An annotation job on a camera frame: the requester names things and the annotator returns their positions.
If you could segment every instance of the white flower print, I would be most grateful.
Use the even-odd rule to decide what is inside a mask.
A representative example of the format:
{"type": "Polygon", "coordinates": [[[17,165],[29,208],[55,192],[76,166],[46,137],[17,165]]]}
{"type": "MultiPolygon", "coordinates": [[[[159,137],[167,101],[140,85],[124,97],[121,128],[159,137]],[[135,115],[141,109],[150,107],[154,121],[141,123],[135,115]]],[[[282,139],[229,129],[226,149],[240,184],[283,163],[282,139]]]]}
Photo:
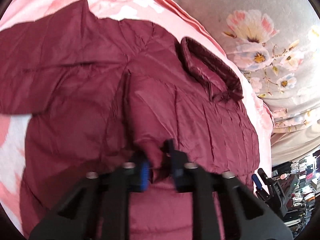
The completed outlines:
{"type": "Polygon", "coordinates": [[[287,108],[276,110],[273,112],[273,117],[274,118],[283,118],[283,117],[287,116],[287,112],[288,112],[287,108]]]}
{"type": "Polygon", "coordinates": [[[273,61],[269,52],[259,44],[243,44],[237,46],[237,51],[233,60],[241,70],[256,71],[273,61]]]}
{"type": "Polygon", "coordinates": [[[320,47],[320,27],[313,25],[308,33],[308,38],[314,47],[314,50],[320,47]]]}
{"type": "Polygon", "coordinates": [[[249,82],[252,86],[253,91],[255,93],[259,93],[260,89],[262,88],[262,83],[260,82],[260,78],[258,77],[249,78],[249,82]]]}
{"type": "Polygon", "coordinates": [[[297,79],[294,77],[294,73],[290,73],[282,78],[279,78],[277,81],[277,85],[279,90],[289,90],[294,88],[296,82],[297,79]]]}
{"type": "Polygon", "coordinates": [[[245,42],[265,43],[279,31],[267,14],[259,10],[234,11],[227,18],[229,28],[233,34],[224,33],[229,37],[237,37],[245,42]]]}
{"type": "Polygon", "coordinates": [[[279,65],[289,71],[296,71],[303,61],[304,54],[305,53],[300,50],[289,51],[284,55],[279,65]]]}
{"type": "Polygon", "coordinates": [[[308,38],[311,41],[311,51],[314,52],[313,59],[320,59],[320,27],[313,25],[308,33],[308,38]]]}
{"type": "Polygon", "coordinates": [[[311,123],[320,119],[320,112],[318,108],[309,110],[304,115],[305,122],[311,123]]]}
{"type": "Polygon", "coordinates": [[[284,121],[276,122],[275,126],[277,128],[290,127],[290,126],[302,124],[304,121],[305,121],[305,119],[304,119],[303,115],[298,115],[296,117],[289,118],[284,121]]]}

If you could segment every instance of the floral bedspread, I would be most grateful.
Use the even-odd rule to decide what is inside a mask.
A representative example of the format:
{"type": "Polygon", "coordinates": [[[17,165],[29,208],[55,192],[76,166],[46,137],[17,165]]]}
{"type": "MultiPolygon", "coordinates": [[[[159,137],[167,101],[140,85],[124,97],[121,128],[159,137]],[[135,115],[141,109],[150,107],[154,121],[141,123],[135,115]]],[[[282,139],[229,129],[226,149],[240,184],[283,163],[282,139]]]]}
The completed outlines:
{"type": "Polygon", "coordinates": [[[273,112],[274,133],[320,119],[320,20],[308,0],[174,0],[222,46],[273,112]]]}

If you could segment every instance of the pink flower print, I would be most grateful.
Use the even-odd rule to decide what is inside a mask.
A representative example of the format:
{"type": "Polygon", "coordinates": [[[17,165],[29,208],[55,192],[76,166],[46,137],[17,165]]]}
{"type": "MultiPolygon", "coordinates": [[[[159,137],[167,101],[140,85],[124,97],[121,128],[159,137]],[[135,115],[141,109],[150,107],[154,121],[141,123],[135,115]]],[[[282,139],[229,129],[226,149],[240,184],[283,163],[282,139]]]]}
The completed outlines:
{"type": "Polygon", "coordinates": [[[21,224],[20,216],[20,187],[21,187],[21,177],[15,174],[14,178],[15,188],[17,191],[11,192],[8,188],[0,181],[0,201],[4,204],[16,217],[18,224],[21,224]]]}
{"type": "Polygon", "coordinates": [[[7,138],[8,129],[10,124],[10,116],[0,115],[0,147],[3,145],[7,138]]]}
{"type": "Polygon", "coordinates": [[[289,51],[284,55],[279,65],[286,68],[289,71],[296,71],[301,65],[304,58],[304,53],[302,51],[289,51]]]}
{"type": "Polygon", "coordinates": [[[272,19],[259,10],[234,11],[228,16],[227,24],[234,32],[233,36],[245,42],[265,43],[279,32],[274,28],[272,19]]]}
{"type": "Polygon", "coordinates": [[[283,118],[283,117],[287,116],[287,112],[288,112],[287,108],[276,110],[273,112],[273,117],[274,118],[283,118]]]}

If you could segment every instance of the clothing rack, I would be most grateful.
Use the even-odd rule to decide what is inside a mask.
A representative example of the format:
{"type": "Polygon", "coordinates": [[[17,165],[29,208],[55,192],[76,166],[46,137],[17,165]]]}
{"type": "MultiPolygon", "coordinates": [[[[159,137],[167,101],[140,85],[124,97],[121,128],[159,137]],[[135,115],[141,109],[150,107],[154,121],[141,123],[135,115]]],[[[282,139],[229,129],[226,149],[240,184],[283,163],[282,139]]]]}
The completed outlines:
{"type": "Polygon", "coordinates": [[[272,168],[272,179],[279,179],[284,191],[294,175],[298,176],[299,182],[290,196],[283,221],[296,237],[309,223],[315,205],[316,188],[311,181],[316,178],[316,158],[308,155],[298,162],[287,162],[272,168]]]}

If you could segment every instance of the pink blanket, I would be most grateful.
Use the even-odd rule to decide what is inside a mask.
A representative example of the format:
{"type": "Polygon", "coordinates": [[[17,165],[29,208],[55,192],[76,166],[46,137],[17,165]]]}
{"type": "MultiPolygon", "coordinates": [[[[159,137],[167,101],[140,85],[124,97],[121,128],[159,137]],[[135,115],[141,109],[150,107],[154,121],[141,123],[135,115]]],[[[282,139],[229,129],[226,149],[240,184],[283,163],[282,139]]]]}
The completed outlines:
{"type": "MultiPolygon", "coordinates": [[[[0,30],[18,22],[34,21],[76,0],[13,0],[0,30]]],[[[153,21],[178,40],[190,36],[226,62],[239,76],[243,103],[259,138],[260,167],[271,174],[270,136],[273,128],[269,109],[257,98],[238,68],[226,58],[219,44],[206,30],[172,0],[88,0],[90,10],[100,18],[111,17],[153,21]]],[[[30,116],[0,116],[0,202],[15,226],[22,231],[20,218],[20,182],[25,167],[24,138],[30,116]]]]}

